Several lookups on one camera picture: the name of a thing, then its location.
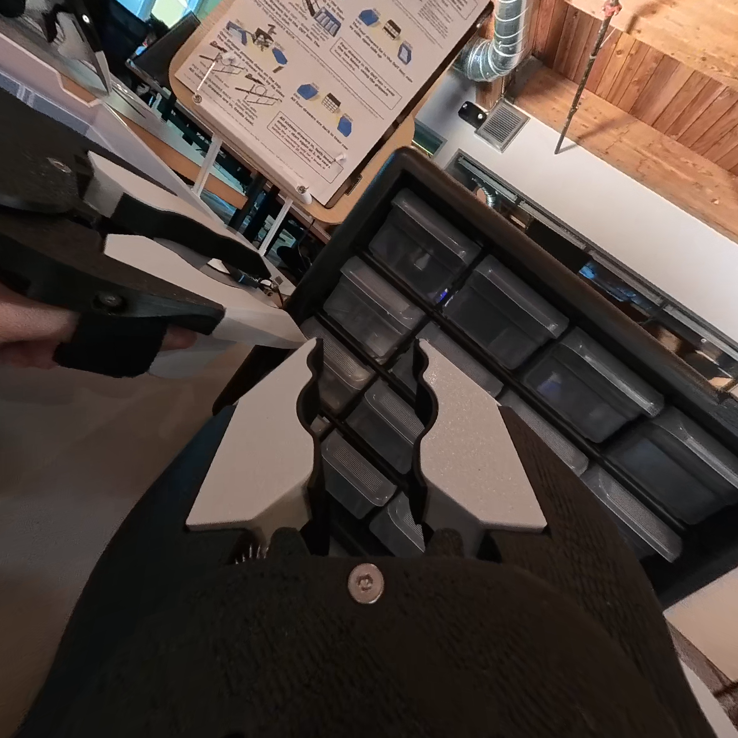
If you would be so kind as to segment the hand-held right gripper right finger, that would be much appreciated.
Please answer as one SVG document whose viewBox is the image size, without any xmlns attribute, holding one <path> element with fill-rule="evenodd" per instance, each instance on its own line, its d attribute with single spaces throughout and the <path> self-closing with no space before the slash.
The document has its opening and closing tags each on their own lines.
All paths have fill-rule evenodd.
<svg viewBox="0 0 738 738">
<path fill-rule="evenodd" d="M 411 513 L 423 530 L 452 529 L 463 549 L 493 531 L 539 534 L 547 526 L 500 405 L 426 339 L 413 346 Z"/>
</svg>

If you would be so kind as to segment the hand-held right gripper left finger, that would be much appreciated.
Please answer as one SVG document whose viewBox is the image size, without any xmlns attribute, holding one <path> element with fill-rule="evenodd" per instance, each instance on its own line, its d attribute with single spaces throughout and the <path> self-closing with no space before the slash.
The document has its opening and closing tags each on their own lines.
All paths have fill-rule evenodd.
<svg viewBox="0 0 738 738">
<path fill-rule="evenodd" d="M 322 340 L 309 339 L 236 403 L 186 519 L 190 531 L 248 530 L 269 542 L 314 518 L 319 472 L 311 430 Z"/>
</svg>

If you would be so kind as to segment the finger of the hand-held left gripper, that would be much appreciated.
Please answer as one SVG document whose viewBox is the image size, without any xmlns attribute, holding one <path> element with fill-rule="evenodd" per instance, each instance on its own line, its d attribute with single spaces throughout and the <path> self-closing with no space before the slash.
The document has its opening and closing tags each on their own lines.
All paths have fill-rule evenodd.
<svg viewBox="0 0 738 738">
<path fill-rule="evenodd" d="M 272 279 L 258 251 L 212 213 L 98 153 L 88 152 L 87 159 L 92 175 L 86 204 L 107 218 L 117 232 L 163 241 L 203 264 L 220 261 L 255 281 Z"/>
<path fill-rule="evenodd" d="M 217 339 L 287 349 L 297 349 L 306 341 L 284 310 L 268 306 L 239 286 L 228 286 L 211 278 L 156 241 L 139 235 L 111 234 L 106 238 L 104 253 L 220 304 L 224 317 L 213 332 Z"/>
</svg>

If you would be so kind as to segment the clear plastic storage bin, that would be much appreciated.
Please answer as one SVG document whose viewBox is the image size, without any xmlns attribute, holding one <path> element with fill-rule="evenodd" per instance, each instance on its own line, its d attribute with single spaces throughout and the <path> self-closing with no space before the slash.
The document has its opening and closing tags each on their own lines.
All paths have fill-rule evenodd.
<svg viewBox="0 0 738 738">
<path fill-rule="evenodd" d="M 69 91 L 49 64 L 1 36 L 2 89 L 35 111 L 67 126 L 116 155 L 197 209 L 204 203 L 102 100 L 87 102 Z"/>
</svg>

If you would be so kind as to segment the black drawer cabinet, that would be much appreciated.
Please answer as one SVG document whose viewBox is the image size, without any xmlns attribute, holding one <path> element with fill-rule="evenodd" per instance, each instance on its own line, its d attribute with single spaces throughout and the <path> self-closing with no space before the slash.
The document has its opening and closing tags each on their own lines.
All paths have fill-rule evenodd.
<svg viewBox="0 0 738 738">
<path fill-rule="evenodd" d="M 392 155 L 286 309 L 368 373 L 329 371 L 325 435 L 396 495 L 435 328 L 604 504 L 665 607 L 736 572 L 736 399 L 422 155 Z"/>
</svg>

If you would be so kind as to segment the person's left hand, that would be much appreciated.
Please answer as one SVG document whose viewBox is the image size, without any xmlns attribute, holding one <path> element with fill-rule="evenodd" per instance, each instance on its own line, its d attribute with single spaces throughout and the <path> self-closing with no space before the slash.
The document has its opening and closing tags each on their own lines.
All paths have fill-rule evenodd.
<svg viewBox="0 0 738 738">
<path fill-rule="evenodd" d="M 79 315 L 30 300 L 1 285 L 1 364 L 50 370 L 57 347 L 73 337 Z"/>
</svg>

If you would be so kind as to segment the small black blue device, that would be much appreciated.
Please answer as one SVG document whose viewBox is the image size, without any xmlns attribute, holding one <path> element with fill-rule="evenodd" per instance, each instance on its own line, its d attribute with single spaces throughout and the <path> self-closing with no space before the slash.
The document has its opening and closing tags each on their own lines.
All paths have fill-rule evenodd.
<svg viewBox="0 0 738 738">
<path fill-rule="evenodd" d="M 275 293 L 280 291 L 283 283 L 281 273 L 271 275 L 268 278 L 259 278 L 240 269 L 226 265 L 229 276 L 237 283 L 245 287 L 260 289 L 264 293 Z"/>
</svg>

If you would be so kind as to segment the idle hand-held gripper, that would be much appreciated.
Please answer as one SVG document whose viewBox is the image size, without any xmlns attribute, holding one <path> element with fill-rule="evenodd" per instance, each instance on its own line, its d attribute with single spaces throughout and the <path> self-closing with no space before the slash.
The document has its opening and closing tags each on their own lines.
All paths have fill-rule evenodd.
<svg viewBox="0 0 738 738">
<path fill-rule="evenodd" d="M 99 13 L 92 2 L 2 1 L 2 18 L 17 21 L 60 58 L 76 60 L 95 70 L 105 93 L 113 91 L 113 76 L 97 30 Z"/>
</svg>

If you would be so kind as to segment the white wall vent grille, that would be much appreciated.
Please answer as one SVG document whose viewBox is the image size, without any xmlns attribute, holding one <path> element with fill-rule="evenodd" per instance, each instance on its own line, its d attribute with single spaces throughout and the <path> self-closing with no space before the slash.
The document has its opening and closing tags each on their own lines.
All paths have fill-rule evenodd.
<svg viewBox="0 0 738 738">
<path fill-rule="evenodd" d="M 498 101 L 487 113 L 475 135 L 503 153 L 530 120 L 530 117 L 506 100 Z"/>
</svg>

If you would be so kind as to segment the silver ventilation duct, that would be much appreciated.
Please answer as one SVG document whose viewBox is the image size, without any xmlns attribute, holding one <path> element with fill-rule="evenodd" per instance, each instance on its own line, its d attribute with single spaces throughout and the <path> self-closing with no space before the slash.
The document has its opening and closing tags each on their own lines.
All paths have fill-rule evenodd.
<svg viewBox="0 0 738 738">
<path fill-rule="evenodd" d="M 533 1 L 495 1 L 492 37 L 477 33 L 460 52 L 455 68 L 468 80 L 492 82 L 508 76 L 524 58 Z"/>
</svg>

